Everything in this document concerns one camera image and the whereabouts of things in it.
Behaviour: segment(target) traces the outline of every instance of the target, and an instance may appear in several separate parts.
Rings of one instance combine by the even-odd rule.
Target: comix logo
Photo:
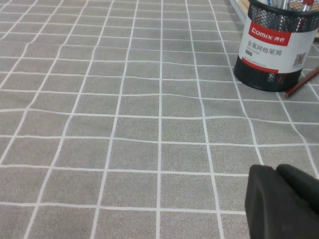
[[[254,34],[256,34],[257,36],[261,36],[261,37],[263,37],[263,38],[265,38],[265,39],[268,39],[268,40],[272,40],[272,39],[273,39],[273,36],[267,35],[267,34],[265,34],[265,33],[263,33],[263,32],[260,32],[260,31],[258,31],[256,28],[254,28],[254,27],[253,27],[253,29],[251,29],[251,31],[252,31]]]
[[[290,32],[276,31],[253,21],[249,26],[248,34],[260,41],[278,46],[287,46],[291,37]]]

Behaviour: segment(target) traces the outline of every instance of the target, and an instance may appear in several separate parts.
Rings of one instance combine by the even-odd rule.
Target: black mesh pen holder
[[[262,91],[269,91],[269,92],[282,92],[289,88],[291,88],[293,85],[295,85],[298,82],[298,79],[300,77],[304,61],[306,60],[306,57],[308,55],[308,52],[311,48],[311,44],[315,38],[316,30],[319,27],[319,4],[314,4],[312,11],[308,12],[302,12],[298,11],[298,9],[301,8],[302,1],[292,0],[291,1],[291,9],[295,10],[284,10],[279,9],[275,7],[271,7],[268,5],[265,5],[257,0],[250,0],[249,10],[248,10],[248,17],[246,24],[245,24],[245,30],[243,34],[243,39],[241,42],[240,48],[242,48],[242,56],[238,55],[237,61],[234,67],[234,74],[236,78],[244,83],[245,85],[248,85],[252,88],[262,90]],[[259,29],[254,31],[254,28],[252,28],[252,24],[260,27],[262,30]],[[273,56],[270,55],[269,52],[265,54],[266,47],[262,48],[262,45],[259,46],[258,44],[254,43],[253,41],[248,41],[247,45],[245,45],[244,42],[244,35],[246,29],[249,31],[252,31],[258,34],[258,39],[263,40],[262,37],[265,37],[265,39],[268,37],[271,37],[271,33],[267,32],[279,32],[278,34],[282,35],[289,35],[291,34],[300,36],[299,33],[307,33],[304,35],[311,34],[313,35],[312,39],[309,39],[311,37],[307,37],[307,41],[309,45],[309,49],[305,50],[304,52],[298,52],[298,50],[295,53],[291,53],[293,55],[292,57],[284,57],[282,56],[282,63],[286,64],[287,60],[292,61],[292,70],[289,72],[280,72],[280,71],[273,71],[269,70],[269,68],[265,67],[266,64],[259,64],[254,61],[253,56],[256,53],[259,53],[260,55],[265,55],[265,57],[272,57],[273,59],[278,60],[279,58],[275,58],[275,54],[279,54],[280,50],[267,48],[268,50],[275,50],[275,52],[271,52]],[[283,40],[283,37],[274,37],[272,39],[266,39],[265,41],[271,42],[272,40],[275,40],[278,38],[279,44],[281,40]]]

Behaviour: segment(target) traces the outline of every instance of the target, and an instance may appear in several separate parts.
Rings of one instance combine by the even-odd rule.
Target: pen
[[[314,4],[314,0],[304,0],[301,6],[301,11],[311,11],[313,4]],[[304,24],[304,19],[301,17],[298,22],[296,32],[300,32],[301,28],[303,27],[303,24]]]
[[[290,10],[290,0],[282,0],[280,8]]]
[[[267,5],[275,7],[275,1],[274,0],[267,0]]]

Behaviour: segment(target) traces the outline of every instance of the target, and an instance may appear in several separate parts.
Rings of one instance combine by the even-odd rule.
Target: pen cup label
[[[250,67],[269,73],[291,73],[303,68],[317,29],[311,32],[272,30],[246,19],[239,57]]]

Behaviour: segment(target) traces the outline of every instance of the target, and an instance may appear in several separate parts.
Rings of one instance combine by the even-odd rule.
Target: metal mesh
[[[290,1],[290,8],[292,10],[298,11],[301,6],[303,4],[303,1],[300,0],[291,0]],[[312,7],[312,11],[318,11],[319,10],[319,1],[315,1],[313,7]]]
[[[281,15],[268,12],[253,4],[249,6],[248,16],[255,23],[277,31],[308,32],[316,30],[319,27],[319,16],[298,17]]]

